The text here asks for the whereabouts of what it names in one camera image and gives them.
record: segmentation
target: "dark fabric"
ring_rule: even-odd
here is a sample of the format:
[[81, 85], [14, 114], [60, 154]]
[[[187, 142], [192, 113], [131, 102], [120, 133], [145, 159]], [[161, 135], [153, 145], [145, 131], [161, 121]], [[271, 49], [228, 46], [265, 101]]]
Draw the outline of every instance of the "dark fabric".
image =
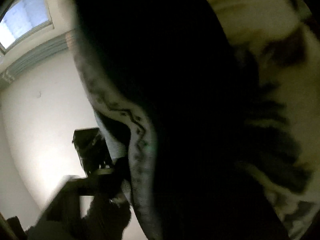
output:
[[121, 240], [131, 218], [130, 205], [112, 204], [106, 194], [96, 194], [83, 218], [87, 240]]
[[19, 240], [27, 239], [27, 235], [23, 231], [18, 217], [8, 218], [7, 222]]
[[304, 23], [309, 26], [310, 30], [317, 36], [318, 40], [320, 40], [320, 25], [318, 24], [316, 19], [311, 16], [306, 19]]
[[[103, 5], [104, 21], [89, 1]], [[164, 239], [288, 239], [262, 188], [232, 168], [240, 73], [206, 0], [76, 3], [108, 77], [155, 126]]]
[[12, 238], [8, 235], [8, 233], [2, 227], [0, 227], [0, 239], [12, 240]]
[[315, 216], [311, 226], [305, 232], [301, 240], [318, 240], [320, 239], [320, 212]]

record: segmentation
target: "black object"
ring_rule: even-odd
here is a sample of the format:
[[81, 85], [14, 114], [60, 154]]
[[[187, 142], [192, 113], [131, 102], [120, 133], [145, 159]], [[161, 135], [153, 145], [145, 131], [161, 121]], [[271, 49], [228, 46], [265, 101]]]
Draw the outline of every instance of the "black object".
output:
[[27, 235], [23, 231], [19, 218], [17, 216], [8, 218], [7, 223], [19, 240], [27, 240]]
[[99, 128], [75, 130], [72, 143], [87, 176], [98, 169], [112, 166], [106, 141]]

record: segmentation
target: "light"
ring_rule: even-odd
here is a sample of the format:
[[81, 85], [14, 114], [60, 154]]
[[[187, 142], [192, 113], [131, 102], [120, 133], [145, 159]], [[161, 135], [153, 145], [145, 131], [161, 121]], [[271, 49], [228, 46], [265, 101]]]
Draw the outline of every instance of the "light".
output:
[[7, 49], [22, 35], [48, 20], [44, 0], [16, 0], [0, 22], [0, 43]]

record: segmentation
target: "window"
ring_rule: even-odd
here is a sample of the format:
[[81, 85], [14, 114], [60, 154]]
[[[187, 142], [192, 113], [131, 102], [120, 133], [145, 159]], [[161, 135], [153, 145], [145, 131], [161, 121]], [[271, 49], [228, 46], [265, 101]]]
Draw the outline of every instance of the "window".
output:
[[1, 52], [50, 24], [44, 0], [15, 0], [0, 22]]

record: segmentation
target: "patterned fabric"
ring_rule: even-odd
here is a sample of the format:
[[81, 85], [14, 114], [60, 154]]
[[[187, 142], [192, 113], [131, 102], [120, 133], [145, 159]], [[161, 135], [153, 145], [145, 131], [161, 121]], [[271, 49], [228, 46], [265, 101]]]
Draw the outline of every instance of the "patterned fabric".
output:
[[256, 127], [285, 131], [292, 138], [291, 144], [296, 145], [288, 151], [290, 156], [298, 154], [293, 167], [300, 166], [312, 176], [303, 187], [295, 187], [298, 180], [289, 183], [289, 172], [284, 166], [281, 168], [280, 158], [272, 164], [274, 171], [261, 171], [268, 165], [268, 158], [258, 168], [249, 164], [245, 165], [245, 169], [265, 187], [265, 195], [290, 238], [299, 240], [320, 209], [317, 172], [320, 167], [317, 146], [320, 123], [312, 110], [318, 111], [318, 105], [314, 102], [320, 95], [311, 85], [312, 76], [319, 76], [320, 43], [316, 37], [319, 35], [319, 26], [310, 20], [311, 12], [303, 0], [207, 1], [235, 50], [241, 48], [253, 55], [258, 64], [260, 84], [279, 84], [268, 95], [268, 99], [279, 103], [278, 109], [280, 105], [284, 106], [285, 110], [281, 112], [284, 122], [280, 118], [264, 119], [260, 116], [260, 119], [250, 123]]
[[131, 130], [128, 147], [134, 211], [148, 238], [161, 239], [158, 217], [152, 205], [153, 170], [156, 161], [156, 135], [145, 111], [124, 98], [103, 72], [97, 53], [80, 31], [66, 34], [68, 47], [93, 108]]

